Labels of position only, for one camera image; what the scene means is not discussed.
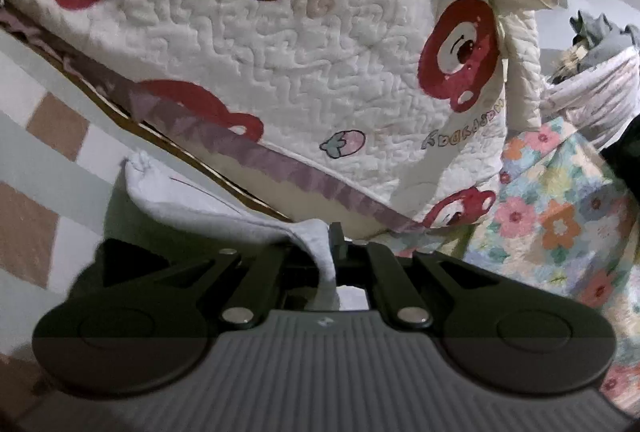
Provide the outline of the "floral quilted blanket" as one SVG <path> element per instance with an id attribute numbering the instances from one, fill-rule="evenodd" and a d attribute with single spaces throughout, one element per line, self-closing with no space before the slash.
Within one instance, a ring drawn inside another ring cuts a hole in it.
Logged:
<path id="1" fill-rule="evenodd" d="M 568 122 L 514 136 L 497 201 L 474 226 L 389 233 L 400 256 L 440 251 L 599 311 L 617 338 L 602 393 L 639 411 L 639 206 L 624 182 Z"/>

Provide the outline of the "black knitted garment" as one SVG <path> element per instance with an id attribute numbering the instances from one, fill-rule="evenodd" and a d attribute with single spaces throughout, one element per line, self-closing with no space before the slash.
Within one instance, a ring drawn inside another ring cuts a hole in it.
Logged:
<path id="1" fill-rule="evenodd" d="M 197 253 L 195 256 L 166 256 L 115 238 L 107 238 L 99 244 L 94 261 L 76 277 L 67 299 L 81 298 L 130 282 L 141 282 L 161 274 L 179 274 L 202 265 L 214 265 L 218 256 L 213 253 Z"/>

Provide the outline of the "white hooded sweatshirt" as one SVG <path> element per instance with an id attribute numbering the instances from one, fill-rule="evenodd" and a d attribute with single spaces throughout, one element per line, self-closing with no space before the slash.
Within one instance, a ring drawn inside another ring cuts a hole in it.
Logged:
<path id="1" fill-rule="evenodd" d="M 168 166 L 139 150 L 124 165 L 126 189 L 132 202 L 147 216 L 191 234 L 213 238 L 241 250 L 264 248 L 288 239 L 310 255 L 318 286 L 311 290 L 307 308 L 314 311 L 364 311 L 366 292 L 337 285 L 330 251 L 329 225 L 312 218 L 285 223 L 254 215 L 217 195 L 180 178 Z"/>

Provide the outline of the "white quilted bear blanket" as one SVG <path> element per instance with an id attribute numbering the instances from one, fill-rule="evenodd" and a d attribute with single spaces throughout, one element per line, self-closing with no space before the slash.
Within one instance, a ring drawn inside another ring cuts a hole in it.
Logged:
<path id="1" fill-rule="evenodd" d="M 337 178 L 408 230 L 480 222 L 536 128 L 555 0 L 8 0 L 2 22 L 102 100 L 209 122 Z"/>

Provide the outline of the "checkered brown white blanket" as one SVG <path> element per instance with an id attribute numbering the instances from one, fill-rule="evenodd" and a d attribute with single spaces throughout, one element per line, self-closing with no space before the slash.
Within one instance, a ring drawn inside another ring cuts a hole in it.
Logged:
<path id="1" fill-rule="evenodd" d="M 16 40 L 1 36 L 1 412 L 23 415 L 47 391 L 30 339 L 40 317 L 100 278 L 106 238 L 178 258 L 192 239 L 144 215 L 124 164 L 144 150 L 178 179 L 261 218 L 265 204 L 94 95 Z"/>

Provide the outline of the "grey clothes in basket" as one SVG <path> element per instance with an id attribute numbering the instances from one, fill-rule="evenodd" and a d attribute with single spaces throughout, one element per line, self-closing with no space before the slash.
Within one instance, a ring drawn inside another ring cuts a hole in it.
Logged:
<path id="1" fill-rule="evenodd" d="M 593 17 L 580 10 L 570 18 L 570 26 L 575 33 L 573 45 L 561 54 L 551 76 L 553 84 L 598 66 L 626 48 L 639 48 L 639 28 L 635 25 L 620 28 L 605 14 Z"/>

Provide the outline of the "white laundry basket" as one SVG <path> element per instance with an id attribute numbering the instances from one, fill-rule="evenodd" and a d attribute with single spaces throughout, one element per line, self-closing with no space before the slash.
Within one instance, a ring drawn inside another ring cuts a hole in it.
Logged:
<path id="1" fill-rule="evenodd" d="M 562 117 L 597 150 L 617 142 L 639 115 L 639 52 L 631 46 L 541 96 L 544 118 Z"/>

